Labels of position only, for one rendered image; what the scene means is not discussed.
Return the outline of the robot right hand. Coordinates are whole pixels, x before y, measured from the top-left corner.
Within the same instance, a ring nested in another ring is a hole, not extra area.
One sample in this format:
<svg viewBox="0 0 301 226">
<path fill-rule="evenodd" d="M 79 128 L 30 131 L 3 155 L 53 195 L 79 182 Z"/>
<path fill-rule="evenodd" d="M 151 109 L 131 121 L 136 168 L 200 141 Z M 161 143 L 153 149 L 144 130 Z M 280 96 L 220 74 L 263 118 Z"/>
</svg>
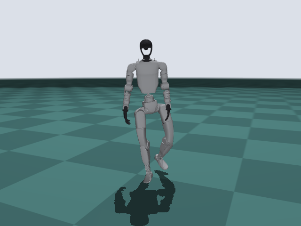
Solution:
<svg viewBox="0 0 301 226">
<path fill-rule="evenodd" d="M 127 106 L 124 106 L 123 112 L 124 112 L 124 119 L 126 121 L 126 124 L 130 125 L 129 122 L 130 120 L 127 119 L 127 112 L 128 112 Z"/>
</svg>

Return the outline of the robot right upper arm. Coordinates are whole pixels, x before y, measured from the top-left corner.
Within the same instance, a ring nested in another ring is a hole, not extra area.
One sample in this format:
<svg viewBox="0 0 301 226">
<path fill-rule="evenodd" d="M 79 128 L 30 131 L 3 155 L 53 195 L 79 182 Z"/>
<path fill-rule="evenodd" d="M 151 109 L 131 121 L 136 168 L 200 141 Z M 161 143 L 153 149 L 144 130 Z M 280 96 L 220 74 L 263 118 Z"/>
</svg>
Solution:
<svg viewBox="0 0 301 226">
<path fill-rule="evenodd" d="M 126 86 L 125 91 L 132 92 L 133 90 L 133 72 L 136 70 L 136 63 L 129 64 L 127 67 L 127 75 L 126 75 Z"/>
</svg>

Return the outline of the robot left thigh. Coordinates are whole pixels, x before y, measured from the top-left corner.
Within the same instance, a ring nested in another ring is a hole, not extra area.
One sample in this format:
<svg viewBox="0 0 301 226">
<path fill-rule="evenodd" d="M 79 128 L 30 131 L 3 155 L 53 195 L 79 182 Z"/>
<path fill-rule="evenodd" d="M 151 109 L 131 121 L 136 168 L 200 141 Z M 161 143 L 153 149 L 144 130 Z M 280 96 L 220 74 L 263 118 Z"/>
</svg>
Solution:
<svg viewBox="0 0 301 226">
<path fill-rule="evenodd" d="M 165 104 L 158 104 L 158 113 L 160 114 L 162 126 L 165 132 L 165 136 L 162 138 L 162 142 L 165 146 L 169 146 L 172 144 L 174 138 L 174 127 L 171 113 L 169 113 L 169 117 L 165 121 L 165 119 L 167 118 L 167 110 L 165 108 Z"/>
</svg>

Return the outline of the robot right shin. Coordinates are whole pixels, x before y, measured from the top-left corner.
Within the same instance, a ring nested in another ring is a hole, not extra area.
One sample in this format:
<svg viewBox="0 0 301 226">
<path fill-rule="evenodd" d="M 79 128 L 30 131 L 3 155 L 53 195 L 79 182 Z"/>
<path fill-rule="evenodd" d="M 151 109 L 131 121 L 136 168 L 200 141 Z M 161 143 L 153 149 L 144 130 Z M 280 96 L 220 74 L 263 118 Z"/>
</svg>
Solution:
<svg viewBox="0 0 301 226">
<path fill-rule="evenodd" d="M 150 174 L 150 149 L 146 150 L 144 146 L 141 146 L 140 149 L 142 161 L 145 165 L 146 174 L 148 174 L 148 172 Z"/>
</svg>

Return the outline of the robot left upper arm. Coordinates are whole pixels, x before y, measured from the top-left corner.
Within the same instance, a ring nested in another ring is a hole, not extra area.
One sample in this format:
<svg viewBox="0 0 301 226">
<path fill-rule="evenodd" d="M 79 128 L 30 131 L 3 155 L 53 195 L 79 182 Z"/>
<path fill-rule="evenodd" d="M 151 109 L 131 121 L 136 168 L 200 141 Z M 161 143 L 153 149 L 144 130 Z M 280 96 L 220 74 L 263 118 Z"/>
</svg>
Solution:
<svg viewBox="0 0 301 226">
<path fill-rule="evenodd" d="M 164 62 L 158 62 L 158 65 L 159 65 L 159 69 L 161 70 L 160 77 L 161 77 L 162 83 L 161 83 L 160 87 L 162 90 L 169 89 L 169 85 L 167 82 L 167 65 Z"/>
</svg>

